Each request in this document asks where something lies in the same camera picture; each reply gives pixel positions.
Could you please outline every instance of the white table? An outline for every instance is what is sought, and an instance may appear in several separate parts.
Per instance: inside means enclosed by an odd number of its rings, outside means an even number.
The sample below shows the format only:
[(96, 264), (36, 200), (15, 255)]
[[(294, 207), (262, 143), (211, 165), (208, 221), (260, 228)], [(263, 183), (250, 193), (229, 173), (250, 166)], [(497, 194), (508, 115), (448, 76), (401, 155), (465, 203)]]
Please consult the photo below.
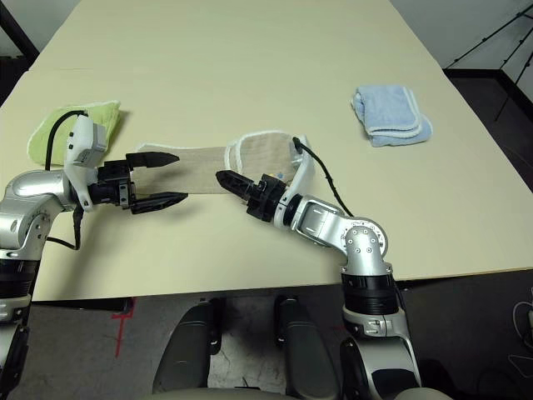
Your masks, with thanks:
[[(434, 137), (371, 147), (349, 105), (368, 83), (412, 88)], [(109, 99), (124, 115), (107, 159), (142, 142), (306, 134), (345, 203), (385, 228), (397, 279), (533, 267), (533, 195), (387, 1), (82, 1), (0, 109), (0, 187), (39, 168), (27, 140), (53, 108)], [(334, 202), (321, 173), (312, 193)], [(51, 234), (72, 239), (71, 215)], [(336, 283), (341, 261), (231, 195), (137, 216), (101, 206), (81, 251), (46, 246), (34, 298)]]

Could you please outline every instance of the robotic arm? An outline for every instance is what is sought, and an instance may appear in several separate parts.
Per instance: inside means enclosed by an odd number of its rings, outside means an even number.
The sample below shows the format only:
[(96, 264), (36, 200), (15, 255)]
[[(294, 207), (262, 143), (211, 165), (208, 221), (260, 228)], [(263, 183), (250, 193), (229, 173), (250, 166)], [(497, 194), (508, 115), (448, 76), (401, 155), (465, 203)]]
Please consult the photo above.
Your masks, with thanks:
[[(64, 169), (32, 171), (15, 177), (0, 202), (0, 398), (20, 381), (27, 354), (27, 320), (45, 242), (80, 247), (83, 212), (110, 203), (133, 214), (179, 203), (186, 193), (163, 192), (137, 198), (130, 172), (136, 167), (161, 167), (178, 157), (164, 152), (126, 154), (126, 159), (101, 162), (105, 128), (86, 116), (77, 118), (67, 140)], [(74, 211), (76, 244), (48, 237), (59, 213)]]
[(341, 345), (347, 398), (394, 398), (421, 385), (404, 310), (396, 298), (392, 266), (384, 262), (385, 231), (374, 221), (348, 217), (338, 207), (302, 196), (285, 183), (263, 175), (255, 184), (233, 171), (217, 172), (223, 188), (247, 201), (247, 213), (292, 231), (346, 256), (341, 267), (349, 337)]

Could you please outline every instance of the floor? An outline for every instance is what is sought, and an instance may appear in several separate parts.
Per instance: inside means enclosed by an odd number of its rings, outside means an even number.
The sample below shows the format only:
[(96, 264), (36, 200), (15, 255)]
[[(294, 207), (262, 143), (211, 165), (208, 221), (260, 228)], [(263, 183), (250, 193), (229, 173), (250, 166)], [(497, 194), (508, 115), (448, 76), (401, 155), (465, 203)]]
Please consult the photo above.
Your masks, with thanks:
[[(3, 66), (0, 103), (21, 72), (14, 68), (8, 76)], [(531, 121), (512, 101), (500, 120), (493, 121), (505, 97), (493, 80), (454, 78), (452, 82), (533, 190)], [(438, 360), (464, 393), (475, 395), (481, 378), (480, 396), (464, 398), (520, 398), (521, 390), (526, 393), (522, 398), (533, 399), (533, 379), (522, 377), (508, 360), (510, 354), (531, 355), (515, 333), (511, 312), (517, 302), (533, 300), (532, 286), (533, 271), (523, 271), (440, 280), (407, 290), (404, 297), (418, 359)], [(233, 292), (228, 293), (222, 350), (212, 357), (210, 386), (243, 386), (246, 379), (250, 386), (283, 392), (282, 353), (271, 335), (271, 310), (278, 293), (300, 296), (339, 369), (338, 346), (346, 333), (338, 286)], [(129, 400), (148, 394), (172, 329), (189, 307), (210, 296), (138, 298), (132, 317), (124, 320), (118, 357), (120, 321), (111, 313), (34, 307), (26, 369), (10, 398)], [(518, 311), (522, 331), (527, 307)], [(524, 375), (533, 375), (533, 361), (515, 360)]]

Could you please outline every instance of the red tape mark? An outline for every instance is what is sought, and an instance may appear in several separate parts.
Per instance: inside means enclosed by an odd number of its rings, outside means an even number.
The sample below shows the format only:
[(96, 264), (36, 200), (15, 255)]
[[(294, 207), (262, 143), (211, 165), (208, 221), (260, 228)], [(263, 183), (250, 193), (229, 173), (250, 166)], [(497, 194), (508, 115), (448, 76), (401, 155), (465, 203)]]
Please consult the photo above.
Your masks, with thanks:
[(135, 310), (135, 301), (136, 299), (132, 297), (132, 309), (124, 314), (112, 314), (111, 319), (120, 319), (120, 325), (118, 327), (118, 335), (117, 335), (117, 348), (115, 349), (115, 358), (118, 358), (118, 355), (120, 354), (120, 345), (122, 344), (122, 333), (124, 332), (124, 321), (127, 319), (130, 319), (133, 317), (133, 310)]

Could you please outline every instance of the folded towel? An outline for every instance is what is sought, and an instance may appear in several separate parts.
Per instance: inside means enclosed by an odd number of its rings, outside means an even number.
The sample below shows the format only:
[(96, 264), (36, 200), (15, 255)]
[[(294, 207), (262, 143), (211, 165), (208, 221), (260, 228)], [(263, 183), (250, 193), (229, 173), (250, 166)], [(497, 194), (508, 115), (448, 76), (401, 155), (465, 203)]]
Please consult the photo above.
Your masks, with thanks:
[[(113, 100), (110, 102), (94, 102), (79, 106), (66, 106), (56, 108), (50, 113), (35, 130), (27, 143), (27, 155), (35, 162), (44, 165), (47, 154), (48, 136), (53, 124), (64, 114), (71, 110), (86, 110), (89, 117), (97, 124), (106, 128), (106, 140), (113, 134), (113, 130), (118, 122), (120, 102)], [(63, 165), (65, 149), (67, 147), (67, 136), (72, 131), (75, 117), (66, 119), (56, 132), (53, 140), (52, 164)]]
[(407, 144), (415, 144), (425, 142), (430, 138), (433, 132), (433, 126), (427, 117), (422, 115), (421, 132), (416, 136), (411, 137), (393, 137), (382, 135), (371, 135), (370, 143), (373, 148), (380, 148), (381, 146), (405, 146)]
[(432, 126), (420, 113), (415, 95), (407, 87), (361, 86), (351, 106), (365, 126), (373, 147), (413, 144), (431, 136)]

